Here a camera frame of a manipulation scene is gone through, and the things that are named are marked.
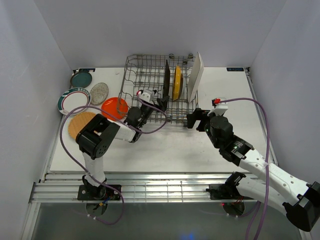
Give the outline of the green square glazed plate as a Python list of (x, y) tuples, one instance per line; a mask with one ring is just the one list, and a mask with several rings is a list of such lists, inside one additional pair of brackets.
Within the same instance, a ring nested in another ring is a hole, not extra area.
[(162, 89), (162, 97), (165, 98), (169, 96), (169, 90), (170, 90), (170, 67), (168, 60), (165, 61), (165, 69), (164, 69), (164, 79), (163, 79), (163, 89)]

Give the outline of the yellow polka dot plate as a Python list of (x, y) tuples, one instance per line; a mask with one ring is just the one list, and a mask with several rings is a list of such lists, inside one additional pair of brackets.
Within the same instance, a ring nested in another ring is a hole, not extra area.
[(173, 85), (172, 85), (172, 100), (177, 101), (183, 91), (183, 73), (180, 66), (176, 66), (174, 70), (174, 76), (173, 76)]

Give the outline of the white rectangular plate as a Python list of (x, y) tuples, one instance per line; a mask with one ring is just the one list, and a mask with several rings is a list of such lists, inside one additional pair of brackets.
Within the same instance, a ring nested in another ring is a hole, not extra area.
[(196, 96), (203, 72), (204, 63), (200, 53), (197, 52), (187, 83), (187, 100), (189, 103), (192, 102)]

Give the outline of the woven bamboo round plate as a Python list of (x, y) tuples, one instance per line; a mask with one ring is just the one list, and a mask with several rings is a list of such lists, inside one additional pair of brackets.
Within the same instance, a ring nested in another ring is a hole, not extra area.
[(68, 124), (68, 133), (72, 139), (76, 139), (78, 133), (96, 116), (93, 112), (81, 112), (74, 116)]

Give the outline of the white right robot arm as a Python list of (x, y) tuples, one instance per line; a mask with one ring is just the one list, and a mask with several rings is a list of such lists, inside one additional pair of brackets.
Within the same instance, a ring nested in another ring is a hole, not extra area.
[(298, 229), (310, 232), (320, 218), (320, 184), (308, 183), (287, 173), (263, 156), (247, 141), (236, 136), (233, 126), (224, 117), (227, 108), (213, 110), (196, 108), (187, 114), (187, 128), (204, 132), (219, 154), (228, 162), (249, 171), (265, 184), (259, 184), (244, 174), (233, 173), (224, 184), (224, 191), (232, 198), (249, 197), (267, 203), (283, 213)]

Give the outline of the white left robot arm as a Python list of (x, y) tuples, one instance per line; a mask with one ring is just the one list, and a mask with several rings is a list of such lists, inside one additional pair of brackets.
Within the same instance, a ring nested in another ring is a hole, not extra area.
[(139, 90), (136, 94), (141, 106), (134, 106), (124, 114), (125, 119), (115, 116), (102, 109), (103, 114), (96, 114), (77, 134), (75, 142), (85, 161), (86, 174), (83, 184), (88, 193), (100, 200), (106, 195), (106, 176), (103, 170), (103, 155), (109, 149), (113, 140), (135, 143), (142, 134), (142, 127), (147, 123), (153, 112), (159, 112), (167, 118), (169, 95), (153, 100), (155, 90)]

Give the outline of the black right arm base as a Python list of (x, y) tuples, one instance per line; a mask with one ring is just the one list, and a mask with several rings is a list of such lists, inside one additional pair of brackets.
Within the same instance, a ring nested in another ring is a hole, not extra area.
[(209, 193), (211, 200), (243, 200), (250, 199), (239, 193), (235, 186), (229, 186), (225, 183), (223, 184), (210, 184), (208, 188), (205, 189)]

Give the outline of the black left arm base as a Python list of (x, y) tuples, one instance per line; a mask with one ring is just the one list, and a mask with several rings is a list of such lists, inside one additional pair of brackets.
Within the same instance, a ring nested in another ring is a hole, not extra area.
[(77, 193), (78, 201), (118, 201), (121, 199), (120, 194), (105, 186), (80, 185)]

